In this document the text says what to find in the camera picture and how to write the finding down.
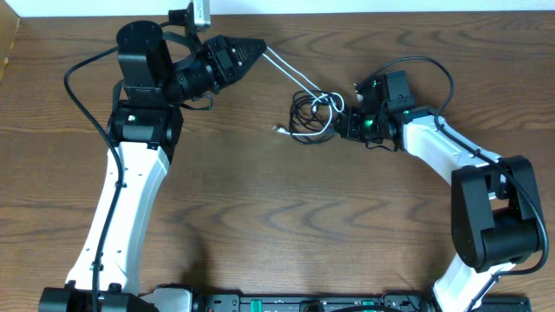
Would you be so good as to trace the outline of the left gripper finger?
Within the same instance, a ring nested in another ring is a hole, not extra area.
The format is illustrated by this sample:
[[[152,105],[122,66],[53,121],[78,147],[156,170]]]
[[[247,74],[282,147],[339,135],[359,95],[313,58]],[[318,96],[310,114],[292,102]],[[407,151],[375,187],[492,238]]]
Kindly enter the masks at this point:
[[[256,61],[267,49],[263,39],[226,37],[225,40],[239,61]]]
[[[258,61],[260,55],[253,55],[246,59],[238,59],[233,66],[232,84],[240,81]]]

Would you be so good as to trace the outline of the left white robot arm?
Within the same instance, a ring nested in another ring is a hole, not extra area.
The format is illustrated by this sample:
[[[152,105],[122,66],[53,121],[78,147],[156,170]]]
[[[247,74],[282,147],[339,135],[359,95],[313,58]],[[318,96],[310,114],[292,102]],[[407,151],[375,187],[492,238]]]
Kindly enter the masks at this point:
[[[201,311],[191,290],[167,285],[143,295],[140,260],[157,192],[173,160],[184,110],[242,79],[266,51],[261,39],[198,37],[170,23],[136,21],[117,33],[123,77],[99,134],[108,145],[105,182],[86,243],[61,288],[46,288],[42,311]]]

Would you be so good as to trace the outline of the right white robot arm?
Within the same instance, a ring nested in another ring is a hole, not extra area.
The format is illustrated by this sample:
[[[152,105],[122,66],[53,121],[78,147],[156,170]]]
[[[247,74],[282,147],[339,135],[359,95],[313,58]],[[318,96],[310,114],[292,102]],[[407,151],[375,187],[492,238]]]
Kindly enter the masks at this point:
[[[432,288],[436,311],[473,311],[501,276],[531,254],[547,252],[547,232],[531,162],[505,158],[419,107],[405,72],[371,75],[355,86],[359,104],[342,113],[340,136],[368,149],[384,141],[424,161],[451,187],[455,257]]]

